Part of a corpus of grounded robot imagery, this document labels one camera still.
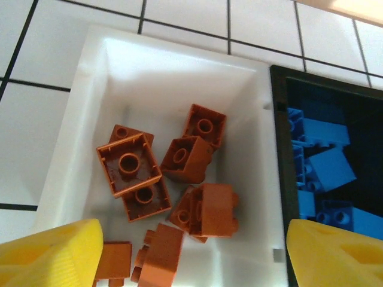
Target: lego brick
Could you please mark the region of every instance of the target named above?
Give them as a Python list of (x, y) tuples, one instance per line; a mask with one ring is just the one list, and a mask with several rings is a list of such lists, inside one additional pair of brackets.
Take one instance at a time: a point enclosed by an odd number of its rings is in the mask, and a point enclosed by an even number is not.
[(317, 222), (383, 240), (383, 218), (348, 201), (322, 200)]
[(163, 178), (153, 185), (125, 194), (122, 201), (129, 222), (167, 211), (172, 207)]
[(208, 108), (191, 105), (182, 137), (200, 136), (217, 150), (222, 143), (226, 115)]
[(343, 147), (349, 145), (349, 136), (347, 126), (333, 124), (325, 121), (303, 119), (306, 143), (310, 146), (335, 145)]
[(311, 193), (309, 191), (299, 190), (298, 202), (299, 202), (300, 218), (306, 219), (308, 217), (316, 216), (314, 193)]
[(93, 286), (102, 279), (109, 279), (109, 287), (124, 286), (130, 277), (132, 245), (130, 242), (104, 242)]
[(305, 160), (306, 190), (328, 192), (356, 179), (343, 151), (332, 148)]
[(383, 241), (317, 222), (293, 219), (286, 244), (299, 286), (383, 284)]
[[(176, 225), (178, 228), (182, 229), (186, 233), (190, 232), (190, 198), (192, 196), (192, 191), (195, 189), (194, 186), (189, 185), (181, 197), (177, 205), (174, 207), (174, 210), (170, 214), (168, 221)], [(202, 236), (193, 236), (199, 242), (205, 243), (208, 238)]]
[(190, 235), (232, 237), (238, 230), (233, 209), (238, 195), (231, 185), (203, 184), (191, 192)]
[(297, 145), (305, 145), (305, 130), (303, 129), (303, 112), (299, 109), (288, 108), (291, 140)]
[(352, 220), (354, 232), (383, 240), (383, 218), (380, 216), (354, 207)]
[(160, 168), (173, 181), (199, 184), (205, 179), (212, 154), (210, 144), (199, 136), (174, 139)]
[(121, 126), (119, 124), (116, 124), (113, 128), (112, 134), (109, 139), (109, 144), (111, 142), (119, 141), (120, 139), (126, 139), (129, 136), (137, 135), (138, 133), (143, 133), (146, 136), (146, 139), (148, 140), (148, 143), (150, 146), (153, 144), (154, 135), (151, 133), (144, 133), (140, 130), (135, 130), (130, 127)]
[(153, 185), (162, 176), (143, 133), (100, 146), (97, 153), (115, 198)]
[(138, 287), (170, 287), (177, 272), (184, 233), (159, 224), (148, 230), (144, 246), (138, 251), (131, 281)]
[(297, 187), (306, 185), (305, 173), (305, 157), (303, 154), (303, 147), (300, 145), (293, 145), (295, 177)]

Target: white tile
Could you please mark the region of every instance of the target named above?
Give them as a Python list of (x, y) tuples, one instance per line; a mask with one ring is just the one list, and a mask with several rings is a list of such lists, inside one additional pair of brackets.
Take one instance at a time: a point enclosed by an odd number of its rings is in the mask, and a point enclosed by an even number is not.
[(293, 1), (231, 0), (232, 39), (301, 55)]
[(11, 78), (71, 87), (89, 24), (138, 30), (137, 19), (40, 0)]
[(0, 209), (0, 244), (30, 235), (36, 212)]
[(227, 41), (181, 29), (144, 22), (142, 34), (206, 50), (227, 53)]
[(227, 0), (148, 0), (145, 18), (227, 36)]
[(377, 88), (378, 90), (383, 90), (383, 79), (378, 77), (370, 76), (371, 85), (373, 88)]
[(140, 16), (142, 9), (142, 0), (75, 0), (75, 2), (101, 7), (134, 16)]
[(343, 81), (346, 83), (356, 84), (360, 86), (369, 86), (367, 76), (362, 73), (349, 71), (346, 69), (336, 68), (328, 65), (306, 61), (307, 72), (317, 74), (327, 78)]
[(4, 76), (33, 0), (2, 1), (0, 9), (0, 76)]
[(0, 202), (37, 205), (69, 93), (8, 83), (0, 104)]
[(300, 58), (232, 42), (232, 55), (303, 71)]
[(298, 4), (305, 57), (364, 71), (352, 20)]
[(383, 75), (383, 28), (358, 21), (357, 28), (369, 72)]

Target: white plastic bin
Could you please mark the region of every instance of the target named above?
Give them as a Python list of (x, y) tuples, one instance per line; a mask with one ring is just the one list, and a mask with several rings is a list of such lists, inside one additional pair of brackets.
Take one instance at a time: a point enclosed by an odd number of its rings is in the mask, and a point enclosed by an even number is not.
[[(89, 30), (34, 232), (98, 218), (105, 240), (132, 242), (133, 268), (146, 230), (169, 212), (128, 223), (95, 149), (122, 124), (155, 135), (160, 164), (192, 103), (227, 115), (206, 182), (233, 185), (239, 231), (206, 244), (186, 236), (173, 286), (287, 286), (285, 259), (273, 256), (284, 249), (284, 233), (268, 65), (118, 30)], [(185, 185), (166, 183), (175, 203)], [(126, 280), (126, 286), (136, 285)]]

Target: black grout line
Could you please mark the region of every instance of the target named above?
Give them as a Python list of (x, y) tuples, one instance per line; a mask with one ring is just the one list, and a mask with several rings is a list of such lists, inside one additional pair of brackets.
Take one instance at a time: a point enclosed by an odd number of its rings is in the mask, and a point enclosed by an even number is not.
[[(339, 65), (332, 64), (332, 63), (328, 63), (328, 62), (324, 62), (324, 61), (315, 60), (315, 59), (312, 59), (312, 58), (305, 57), (304, 56), (304, 50), (303, 50), (302, 31), (300, 30), (299, 15), (297, 13), (297, 10), (296, 10), (296, 17), (297, 17), (299, 37), (300, 37), (300, 42), (301, 42), (300, 44), (301, 44), (301, 49), (302, 49), (302, 56), (296, 55), (296, 54), (291, 54), (291, 53), (288, 53), (288, 52), (279, 51), (279, 50), (276, 50), (276, 49), (273, 49), (273, 48), (267, 48), (267, 47), (263, 47), (263, 46), (260, 46), (260, 45), (255, 45), (255, 44), (251, 44), (251, 43), (247, 43), (247, 42), (231, 39), (231, 17), (230, 17), (230, 8), (231, 7), (230, 7), (230, 0), (227, 0), (227, 7), (228, 7), (228, 10), (227, 10), (227, 19), (228, 19), (228, 21), (227, 21), (227, 25), (228, 25), (227, 26), (227, 31), (228, 31), (227, 36), (228, 37), (218, 36), (218, 35), (214, 35), (214, 34), (211, 34), (211, 33), (206, 33), (206, 32), (202, 32), (202, 31), (198, 31), (198, 30), (193, 30), (193, 29), (185, 28), (185, 27), (182, 27), (182, 26), (176, 26), (176, 25), (172, 25), (172, 24), (169, 24), (169, 23), (164, 23), (164, 22), (160, 22), (160, 21), (156, 21), (156, 20), (146, 19), (145, 18), (145, 9), (146, 9), (147, 0), (143, 0), (143, 2), (142, 2), (142, 10), (141, 10), (141, 16), (140, 17), (134, 16), (134, 15), (131, 15), (131, 14), (117, 12), (117, 11), (114, 11), (114, 10), (109, 10), (109, 9), (97, 7), (97, 6), (93, 6), (93, 5), (83, 4), (83, 3), (75, 2), (75, 1), (72, 1), (72, 0), (58, 0), (58, 1), (66, 2), (66, 3), (74, 4), (74, 5), (79, 5), (79, 6), (86, 7), (86, 8), (96, 9), (96, 10), (103, 11), (103, 12), (106, 12), (106, 13), (112, 13), (112, 14), (116, 14), (116, 15), (120, 15), (120, 16), (130, 17), (130, 18), (133, 18), (133, 19), (140, 19), (139, 30), (141, 30), (141, 31), (139, 31), (139, 33), (140, 32), (142, 33), (142, 25), (143, 25), (143, 22), (146, 21), (146, 22), (150, 22), (150, 23), (154, 23), (154, 24), (158, 24), (158, 25), (162, 25), (162, 26), (167, 26), (167, 27), (170, 27), (170, 28), (180, 29), (180, 30), (184, 30), (184, 31), (187, 31), (187, 32), (197, 33), (197, 34), (200, 34), (200, 35), (205, 35), (205, 36), (210, 36), (210, 37), (217, 38), (217, 39), (226, 40), (226, 41), (228, 41), (228, 54), (231, 54), (231, 42), (235, 42), (235, 43), (238, 43), (238, 44), (242, 44), (242, 45), (246, 45), (246, 46), (250, 46), (250, 47), (254, 47), (254, 48), (259, 48), (259, 49), (262, 49), (262, 50), (271, 51), (271, 52), (278, 53), (278, 54), (283, 54), (283, 55), (286, 55), (286, 56), (300, 58), (300, 59), (303, 60), (303, 66), (304, 66), (305, 70), (306, 70), (306, 61), (308, 60), (308, 61), (324, 64), (324, 65), (327, 65), (327, 66), (332, 66), (332, 67), (336, 67), (336, 68), (340, 68), (340, 69), (345, 69), (345, 70), (356, 72), (356, 73), (360, 73), (360, 74), (365, 74), (365, 75), (367, 75), (369, 83), (370, 83), (370, 78), (369, 77), (377, 77), (377, 78), (382, 78), (383, 79), (383, 75), (377, 75), (377, 74), (372, 74), (372, 73), (368, 72), (367, 67), (365, 67), (366, 68), (366, 72), (363, 72), (363, 71), (359, 71), (359, 70), (356, 70), (356, 69), (351, 69), (351, 68), (347, 68), (347, 67), (344, 67), (344, 66), (339, 66)], [(23, 85), (27, 85), (27, 86), (33, 86), (33, 87), (47, 88), (47, 89), (52, 89), (52, 90), (67, 91), (67, 92), (70, 91), (70, 88), (56, 87), (56, 86), (51, 86), (51, 85), (47, 85), (47, 84), (40, 84), (40, 83), (33, 83), (33, 82), (29, 82), (29, 81), (10, 79), (10, 72), (13, 69), (14, 63), (16, 62), (17, 55), (18, 55), (18, 53), (20, 51), (21, 44), (22, 44), (22, 42), (23, 42), (23, 40), (25, 38), (26, 30), (28, 29), (29, 24), (30, 24), (30, 22), (32, 20), (32, 16), (33, 16), (33, 13), (34, 13), (34, 11), (36, 9), (37, 2), (38, 2), (38, 0), (34, 0), (34, 3), (31, 6), (31, 10), (30, 10), (30, 12), (28, 14), (26, 23), (25, 23), (23, 31), (22, 31), (22, 34), (20, 35), (19, 41), (17, 42), (17, 45), (16, 45), (16, 48), (15, 48), (14, 54), (12, 56), (10, 65), (8, 66), (8, 69), (7, 69), (8, 73), (5, 73), (4, 77), (0, 77), (0, 81), (2, 81), (1, 86), (0, 86), (0, 100), (1, 100), (2, 95), (4, 94), (4, 90), (5, 90), (5, 86), (7, 85), (7, 82), (9, 82), (9, 83), (16, 83), (16, 84), (23, 84)]]
[(383, 79), (383, 75), (377, 75), (377, 74), (371, 74), (371, 73), (367, 73), (367, 74), (370, 77), (377, 77), (377, 78)]
[(138, 25), (138, 34), (142, 34), (142, 27), (144, 25), (144, 19), (145, 19), (145, 11), (146, 11), (146, 1), (142, 0), (142, 8), (141, 8), (141, 16), (139, 17), (139, 25)]
[(227, 54), (232, 54), (232, 15), (230, 0), (227, 0)]
[(8, 84), (8, 80), (10, 79), (14, 64), (16, 63), (17, 56), (20, 53), (20, 49), (21, 49), (23, 41), (25, 39), (25, 35), (28, 31), (29, 25), (32, 21), (32, 17), (34, 15), (35, 10), (36, 10), (37, 3), (38, 3), (38, 0), (34, 0), (32, 5), (31, 5), (31, 9), (29, 10), (28, 16), (27, 16), (25, 23), (24, 23), (24, 26), (23, 26), (23, 30), (19, 36), (19, 40), (17, 40), (17, 44), (16, 44), (16, 47), (14, 48), (14, 51), (13, 51), (10, 63), (8, 65), (7, 71), (5, 72), (5, 75), (4, 75), (3, 80), (1, 82), (0, 101), (1, 101), (2, 96), (4, 94), (5, 88)]
[(153, 24), (158, 24), (158, 25), (162, 25), (162, 26), (166, 26), (166, 27), (170, 27), (170, 28), (175, 28), (175, 29), (179, 29), (179, 30), (183, 30), (183, 31), (187, 31), (187, 32), (193, 32), (196, 34), (210, 36), (210, 37), (221, 39), (221, 40), (227, 40), (227, 37), (218, 36), (218, 35), (202, 32), (202, 31), (198, 31), (198, 30), (193, 30), (193, 29), (182, 27), (182, 26), (176, 26), (173, 24), (168, 24), (168, 23), (164, 23), (164, 22), (160, 22), (160, 21), (156, 21), (156, 20), (152, 20), (152, 19), (146, 19), (146, 18), (144, 20), (145, 20), (145, 22), (149, 22), (149, 23), (153, 23)]
[[(303, 48), (302, 30), (301, 30), (301, 27), (300, 27), (299, 13), (298, 13), (297, 3), (296, 2), (294, 2), (294, 5), (295, 5), (295, 10), (296, 10), (296, 20), (297, 20), (297, 25), (298, 25), (298, 31), (299, 31), (299, 38), (300, 38), (300, 46), (301, 46), (302, 56), (291, 54), (291, 53), (287, 53), (287, 52), (283, 52), (283, 51), (279, 51), (279, 50), (272, 49), (272, 48), (267, 48), (267, 47), (251, 44), (251, 43), (247, 43), (247, 42), (243, 42), (243, 41), (239, 41), (239, 40), (231, 39), (231, 19), (229, 19), (231, 9), (228, 9), (228, 11), (227, 11), (227, 16), (228, 16), (228, 18), (227, 18), (228, 19), (228, 35), (227, 36), (228, 37), (223, 37), (223, 36), (218, 36), (218, 35), (214, 35), (214, 34), (211, 34), (211, 33), (206, 33), (206, 32), (201, 32), (201, 31), (198, 31), (198, 30), (193, 30), (193, 29), (185, 28), (185, 27), (182, 27), (182, 26), (176, 26), (176, 25), (172, 25), (172, 24), (169, 24), (169, 23), (164, 23), (164, 22), (160, 22), (160, 21), (156, 21), (156, 20), (146, 19), (145, 18), (145, 9), (146, 9), (147, 0), (144, 0), (143, 3), (142, 3), (142, 10), (141, 10), (141, 16), (140, 17), (133, 16), (133, 15), (130, 15), (130, 14), (125, 14), (125, 13), (120, 13), (120, 12), (113, 11), (113, 10), (108, 10), (108, 9), (100, 8), (100, 7), (97, 7), (97, 6), (92, 6), (92, 5), (88, 5), (88, 4), (82, 4), (82, 3), (78, 3), (78, 2), (75, 2), (75, 1), (72, 1), (72, 0), (58, 0), (58, 1), (72, 3), (72, 4), (75, 4), (75, 5), (80, 5), (80, 6), (84, 6), (84, 7), (87, 7), (87, 8), (97, 9), (97, 10), (104, 11), (104, 12), (107, 12), (107, 13), (113, 13), (113, 14), (118, 14), (118, 15), (121, 15), (121, 16), (131, 17), (131, 18), (134, 18), (134, 19), (140, 19), (139, 30), (141, 30), (141, 31), (139, 31), (138, 33), (140, 33), (140, 32), (142, 33), (142, 25), (144, 24), (143, 22), (150, 22), (150, 23), (154, 23), (154, 24), (158, 24), (158, 25), (162, 25), (162, 26), (167, 26), (167, 27), (170, 27), (170, 28), (180, 29), (180, 30), (184, 30), (184, 31), (187, 31), (187, 32), (197, 33), (197, 34), (200, 34), (200, 35), (205, 35), (205, 36), (210, 36), (210, 37), (217, 38), (217, 39), (226, 40), (226, 41), (228, 41), (228, 54), (231, 53), (231, 42), (235, 42), (235, 43), (238, 43), (238, 44), (247, 45), (247, 46), (254, 47), (254, 48), (259, 48), (259, 49), (262, 49), (262, 50), (271, 51), (271, 52), (275, 52), (275, 53), (278, 53), (278, 54), (283, 54), (283, 55), (286, 55), (286, 56), (300, 58), (300, 59), (303, 60), (303, 67), (304, 67), (305, 71), (307, 69), (306, 61), (309, 60), (309, 61), (312, 61), (312, 62), (317, 62), (317, 63), (320, 63), (320, 64), (324, 64), (324, 65), (328, 65), (328, 66), (333, 66), (333, 67), (340, 68), (340, 69), (346, 69), (346, 70), (349, 70), (349, 71), (366, 74), (367, 76), (371, 76), (371, 77), (383, 78), (383, 75), (371, 74), (368, 71), (367, 72), (363, 72), (363, 71), (359, 71), (359, 70), (355, 70), (355, 69), (351, 69), (351, 68), (347, 68), (347, 67), (343, 67), (343, 66), (339, 66), (339, 65), (327, 63), (327, 62), (324, 62), (324, 61), (315, 60), (315, 59), (311, 59), (311, 58), (305, 57), (305, 55), (304, 55), (304, 48)], [(228, 5), (228, 8), (229, 8), (230, 7), (230, 0), (227, 0), (227, 5)]]
[(0, 203), (0, 209), (36, 211), (37, 210), (37, 205)]
[(291, 54), (291, 53), (288, 53), (288, 52), (279, 51), (279, 50), (276, 50), (276, 49), (273, 49), (273, 48), (267, 48), (267, 47), (264, 47), (264, 46), (250, 44), (250, 43), (247, 43), (247, 42), (242, 42), (242, 41), (238, 41), (238, 40), (234, 40), (234, 39), (232, 39), (231, 41), (234, 42), (234, 43), (238, 43), (238, 44), (242, 44), (242, 45), (246, 45), (246, 46), (250, 46), (250, 47), (254, 47), (254, 48), (259, 48), (259, 49), (266, 50), (266, 51), (271, 51), (271, 52), (275, 52), (275, 53), (278, 53), (278, 54), (283, 54), (283, 55), (286, 55), (286, 56), (291, 56), (291, 57), (300, 58), (300, 59), (303, 58), (300, 55), (295, 55), (295, 54)]
[(77, 2), (77, 1), (72, 1), (72, 0), (58, 0), (58, 1), (66, 2), (66, 3), (69, 3), (69, 4), (74, 4), (74, 5), (82, 6), (82, 7), (86, 7), (86, 8), (96, 9), (96, 10), (99, 10), (99, 11), (108, 12), (108, 13), (112, 13), (112, 14), (115, 14), (115, 15), (120, 15), (120, 16), (130, 17), (130, 18), (134, 18), (134, 19), (139, 19), (139, 16), (134, 16), (134, 15), (131, 15), (131, 14), (126, 14), (126, 13), (118, 12), (118, 11), (115, 11), (115, 10), (109, 10), (109, 9), (101, 8), (101, 7), (98, 7), (98, 6), (84, 4), (84, 3)]
[(67, 91), (67, 92), (71, 91), (70, 88), (45, 85), (45, 84), (34, 83), (34, 82), (23, 81), (23, 80), (9, 79), (8, 82), (14, 83), (14, 84), (21, 84), (21, 85), (26, 85), (26, 86), (38, 87), (38, 88), (47, 88), (49, 90), (56, 90), (56, 91)]
[(295, 18), (297, 20), (297, 27), (298, 27), (300, 52), (302, 53), (303, 70), (305, 72), (307, 72), (306, 60), (305, 60), (305, 49), (303, 48), (303, 36), (302, 36), (302, 30), (300, 28), (300, 20), (299, 20), (299, 13), (298, 13), (298, 4), (297, 4), (297, 2), (294, 2), (294, 9), (295, 9)]
[(363, 61), (363, 66), (364, 66), (364, 69), (366, 70), (366, 73), (367, 73), (367, 80), (369, 82), (369, 87), (372, 88), (371, 79), (370, 79), (370, 76), (368, 74), (369, 70), (367, 68), (367, 62), (366, 62), (366, 58), (364, 57), (363, 47), (361, 45), (361, 41), (360, 41), (360, 37), (359, 37), (359, 32), (358, 32), (358, 28), (357, 28), (357, 22), (355, 21), (355, 19), (352, 20), (352, 25), (354, 26), (355, 35), (357, 37), (358, 46), (359, 46), (359, 50), (360, 50), (360, 55), (361, 55), (361, 59)]
[(305, 59), (307, 61), (312, 61), (312, 62), (315, 62), (315, 63), (324, 64), (324, 65), (327, 65), (327, 66), (331, 66), (331, 67), (335, 67), (335, 68), (340, 68), (340, 69), (343, 69), (343, 70), (348, 70), (348, 71), (356, 72), (356, 73), (359, 73), (359, 74), (367, 74), (365, 71), (360, 71), (360, 70), (356, 70), (356, 69), (353, 69), (353, 68), (343, 67), (343, 66), (339, 66), (339, 65), (332, 64), (332, 63), (329, 63), (329, 62), (324, 62), (324, 61), (320, 61), (320, 60), (316, 60), (316, 59), (312, 59), (312, 58), (307, 58), (307, 57)]

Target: lego stud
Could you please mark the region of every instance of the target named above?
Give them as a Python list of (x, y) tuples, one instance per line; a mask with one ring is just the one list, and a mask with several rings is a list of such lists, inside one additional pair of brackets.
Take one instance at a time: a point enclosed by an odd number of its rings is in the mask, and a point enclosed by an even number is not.
[(290, 131), (292, 132), (295, 129), (295, 124), (291, 120), (289, 120), (288, 123), (290, 124)]
[(328, 224), (330, 222), (330, 215), (324, 212), (319, 212), (317, 214), (317, 222), (323, 223), (323, 224)]
[(146, 254), (148, 253), (148, 246), (144, 246), (142, 249), (140, 249), (137, 253), (136, 260), (134, 261), (134, 266), (141, 267), (144, 266)]
[(116, 135), (119, 139), (124, 139), (124, 138), (126, 138), (126, 136), (127, 136), (127, 130), (126, 130), (124, 127), (119, 127), (119, 128), (115, 131), (115, 135)]
[(148, 204), (153, 200), (153, 187), (144, 187), (135, 192), (135, 198), (140, 204)]
[(180, 210), (177, 213), (177, 218), (178, 218), (180, 223), (186, 224), (190, 220), (190, 213), (187, 210)]
[(343, 211), (337, 211), (334, 214), (334, 219), (338, 224), (347, 224), (349, 223), (349, 216)]
[(140, 166), (139, 158), (135, 154), (123, 154), (118, 161), (118, 171), (122, 176), (134, 178)]
[(310, 181), (307, 183), (307, 187), (309, 188), (310, 191), (313, 193), (319, 191), (321, 188), (321, 184), (318, 181)]
[(187, 159), (189, 158), (189, 152), (180, 148), (173, 156), (173, 162), (179, 166), (186, 164)]
[(236, 207), (239, 203), (239, 197), (236, 193), (233, 193), (233, 207)]
[(141, 267), (134, 267), (130, 281), (138, 283), (139, 277), (141, 276)]
[(201, 137), (207, 136), (213, 131), (213, 123), (203, 118), (197, 123), (197, 134)]

